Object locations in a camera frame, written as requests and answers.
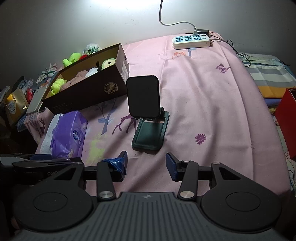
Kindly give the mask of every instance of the metal screw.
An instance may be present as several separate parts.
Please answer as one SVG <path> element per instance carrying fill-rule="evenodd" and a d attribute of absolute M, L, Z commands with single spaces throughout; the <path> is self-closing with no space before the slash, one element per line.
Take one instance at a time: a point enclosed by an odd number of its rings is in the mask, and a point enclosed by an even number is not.
<path fill-rule="evenodd" d="M 194 197 L 194 193 L 191 191 L 183 191 L 180 193 L 180 196 L 183 198 L 192 198 Z"/>
<path fill-rule="evenodd" d="M 102 192 L 99 193 L 99 196 L 101 198 L 111 198 L 111 197 L 114 196 L 114 194 L 112 192 L 110 192 L 110 191 L 102 191 Z"/>

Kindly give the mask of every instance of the white power strip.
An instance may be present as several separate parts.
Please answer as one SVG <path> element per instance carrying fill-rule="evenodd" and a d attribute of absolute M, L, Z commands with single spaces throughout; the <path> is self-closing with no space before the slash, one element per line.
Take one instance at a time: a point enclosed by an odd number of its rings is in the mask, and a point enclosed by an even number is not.
<path fill-rule="evenodd" d="M 210 38 L 206 34 L 183 35 L 172 39 L 175 49 L 202 48 L 210 46 Z"/>

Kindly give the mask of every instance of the phone stand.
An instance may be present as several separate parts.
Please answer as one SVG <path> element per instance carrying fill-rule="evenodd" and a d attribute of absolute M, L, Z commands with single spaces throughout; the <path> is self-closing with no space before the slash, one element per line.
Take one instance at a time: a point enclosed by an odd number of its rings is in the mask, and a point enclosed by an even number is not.
<path fill-rule="evenodd" d="M 170 114 L 160 107 L 157 77 L 130 77 L 126 81 L 126 87 L 130 115 L 140 118 L 132 141 L 133 148 L 160 150 Z"/>

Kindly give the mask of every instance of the wall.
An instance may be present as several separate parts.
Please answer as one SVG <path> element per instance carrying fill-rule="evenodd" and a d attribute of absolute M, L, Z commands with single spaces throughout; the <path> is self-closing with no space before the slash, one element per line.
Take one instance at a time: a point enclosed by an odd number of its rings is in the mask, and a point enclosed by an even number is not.
<path fill-rule="evenodd" d="M 0 5 L 0 88 L 37 79 L 88 43 L 107 47 L 186 33 L 162 26 L 160 0 L 6 0 Z M 273 54 L 296 73 L 296 4 L 291 0 L 164 0 L 165 23 L 189 21 L 232 39 L 239 51 Z"/>

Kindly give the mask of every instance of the yellow-green plush toy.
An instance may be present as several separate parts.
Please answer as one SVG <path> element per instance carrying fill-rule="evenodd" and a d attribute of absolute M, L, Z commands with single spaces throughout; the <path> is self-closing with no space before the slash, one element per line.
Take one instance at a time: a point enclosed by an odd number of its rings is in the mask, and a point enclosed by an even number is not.
<path fill-rule="evenodd" d="M 81 54 L 80 53 L 73 53 L 71 54 L 70 58 L 68 59 L 64 59 L 63 60 L 63 64 L 65 67 L 69 66 L 70 64 L 76 62 L 77 60 L 79 60 L 79 58 L 81 57 Z"/>
<path fill-rule="evenodd" d="M 61 86 L 63 84 L 65 84 L 66 82 L 67 81 L 64 79 L 57 79 L 54 83 L 52 83 L 52 88 L 51 88 L 52 90 L 50 92 L 50 96 L 53 96 L 53 95 L 59 93 Z"/>

